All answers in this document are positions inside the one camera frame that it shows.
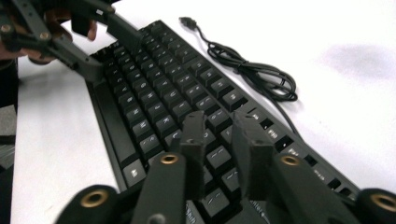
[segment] bolt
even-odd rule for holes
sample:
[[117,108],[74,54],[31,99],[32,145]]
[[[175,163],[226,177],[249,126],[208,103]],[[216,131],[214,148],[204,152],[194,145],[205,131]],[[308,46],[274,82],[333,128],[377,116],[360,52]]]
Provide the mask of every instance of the bolt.
[[50,34],[47,32],[43,32],[40,34],[40,38],[41,39],[49,39],[50,38]]
[[8,24],[4,24],[1,26],[1,31],[4,33],[8,33],[11,30],[11,26]]

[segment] white surface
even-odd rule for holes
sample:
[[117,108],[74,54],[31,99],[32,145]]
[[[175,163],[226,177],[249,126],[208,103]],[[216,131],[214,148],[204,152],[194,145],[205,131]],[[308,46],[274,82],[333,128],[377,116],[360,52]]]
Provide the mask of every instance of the white surface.
[[[163,20],[205,52],[178,22],[190,16],[208,39],[288,72],[299,101],[283,107],[305,142],[359,188],[396,192],[394,1],[123,0],[115,8],[137,28]],[[101,27],[95,42],[75,41],[92,53],[113,39]],[[57,62],[21,60],[20,68],[12,223],[53,223],[81,189],[116,184],[83,79]]]

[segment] black keyboard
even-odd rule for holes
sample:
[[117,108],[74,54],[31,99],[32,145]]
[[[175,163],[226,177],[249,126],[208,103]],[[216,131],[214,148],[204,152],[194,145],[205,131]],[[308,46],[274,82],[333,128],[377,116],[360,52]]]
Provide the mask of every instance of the black keyboard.
[[187,223],[268,222],[265,202],[241,200],[230,152],[237,110],[260,123],[278,152],[305,159],[325,185],[354,199],[356,186],[162,21],[140,32],[138,52],[115,42],[93,54],[105,65],[105,78],[87,83],[121,191],[142,188],[153,158],[180,137],[186,115],[201,110],[206,197],[187,202]]

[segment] cable cord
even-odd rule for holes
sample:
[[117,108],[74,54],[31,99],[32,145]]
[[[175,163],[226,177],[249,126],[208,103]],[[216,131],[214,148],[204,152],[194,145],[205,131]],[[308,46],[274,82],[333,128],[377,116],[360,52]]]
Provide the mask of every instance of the cable cord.
[[200,37],[207,43],[207,53],[213,60],[233,68],[235,73],[240,75],[253,90],[269,99],[285,118],[291,130],[303,139],[289,116],[278,103],[294,102],[298,99],[295,92],[297,89],[296,82],[289,74],[269,64],[251,63],[245,60],[236,50],[209,41],[203,35],[196,21],[191,18],[181,17],[180,21],[189,29],[198,31]]

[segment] space bar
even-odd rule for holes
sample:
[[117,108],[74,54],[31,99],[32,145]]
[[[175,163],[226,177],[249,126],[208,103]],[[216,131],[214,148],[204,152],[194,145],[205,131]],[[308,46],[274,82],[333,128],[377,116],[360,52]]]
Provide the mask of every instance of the space bar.
[[111,143],[116,152],[120,168],[123,169],[125,166],[135,161],[139,155],[123,123],[122,117],[117,109],[117,104],[113,100],[110,88],[106,83],[101,83],[94,87],[93,90],[105,121]]

